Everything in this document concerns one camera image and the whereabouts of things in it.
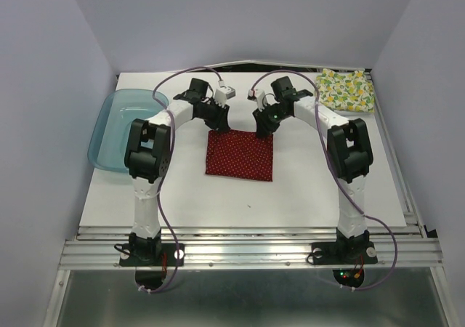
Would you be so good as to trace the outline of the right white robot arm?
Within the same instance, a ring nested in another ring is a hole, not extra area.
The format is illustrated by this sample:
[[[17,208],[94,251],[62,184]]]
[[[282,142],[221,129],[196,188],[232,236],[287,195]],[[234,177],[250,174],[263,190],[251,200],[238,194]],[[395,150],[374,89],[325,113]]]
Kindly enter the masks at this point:
[[[256,136],[269,137],[280,123],[290,117],[314,128],[323,147],[328,169],[339,193],[339,221],[336,239],[314,242],[308,260],[312,265],[351,265],[360,260],[375,263],[367,250],[372,247],[366,224],[364,204],[365,179],[373,163],[373,151],[366,123],[349,120],[320,103],[320,93],[297,90],[289,77],[271,84],[274,103],[266,93],[252,87],[248,99],[257,104],[253,117]]]

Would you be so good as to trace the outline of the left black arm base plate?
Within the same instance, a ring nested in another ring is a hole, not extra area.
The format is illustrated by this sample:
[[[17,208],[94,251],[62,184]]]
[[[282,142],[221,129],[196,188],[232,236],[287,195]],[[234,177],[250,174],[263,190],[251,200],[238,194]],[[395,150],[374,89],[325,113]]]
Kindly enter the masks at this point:
[[[128,243],[117,243],[114,249],[119,252],[121,267],[182,267],[184,265],[185,245],[179,244],[177,251],[175,243],[162,243],[159,254],[133,254]]]

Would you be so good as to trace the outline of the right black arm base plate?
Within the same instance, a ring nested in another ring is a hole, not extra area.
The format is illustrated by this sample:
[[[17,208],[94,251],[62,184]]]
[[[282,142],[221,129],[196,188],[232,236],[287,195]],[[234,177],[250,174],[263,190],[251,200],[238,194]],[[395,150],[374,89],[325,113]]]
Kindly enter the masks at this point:
[[[345,246],[337,242],[316,242],[311,243],[311,251],[307,255],[307,263],[311,265],[355,265],[365,264],[374,265],[378,263],[376,255],[370,257],[367,249],[372,247],[368,245]]]

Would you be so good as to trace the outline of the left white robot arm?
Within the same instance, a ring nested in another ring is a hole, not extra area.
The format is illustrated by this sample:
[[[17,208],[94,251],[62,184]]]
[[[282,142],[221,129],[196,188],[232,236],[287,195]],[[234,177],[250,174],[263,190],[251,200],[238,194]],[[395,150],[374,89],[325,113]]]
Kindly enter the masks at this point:
[[[230,130],[227,101],[235,96],[235,90],[223,80],[218,81],[213,97],[206,95],[208,89],[208,82],[193,78],[188,89],[175,95],[161,112],[132,121],[124,164],[134,187],[134,224],[129,243],[121,251],[138,265],[156,265],[161,261],[158,199],[171,163],[176,130],[195,118],[214,131]]]

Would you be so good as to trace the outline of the red polka dot skirt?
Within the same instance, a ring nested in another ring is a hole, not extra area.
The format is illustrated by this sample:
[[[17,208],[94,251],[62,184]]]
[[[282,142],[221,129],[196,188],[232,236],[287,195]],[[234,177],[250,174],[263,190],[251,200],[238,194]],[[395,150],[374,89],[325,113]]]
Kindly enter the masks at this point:
[[[206,174],[271,182],[273,141],[272,135],[258,138],[253,132],[211,130],[206,146]]]

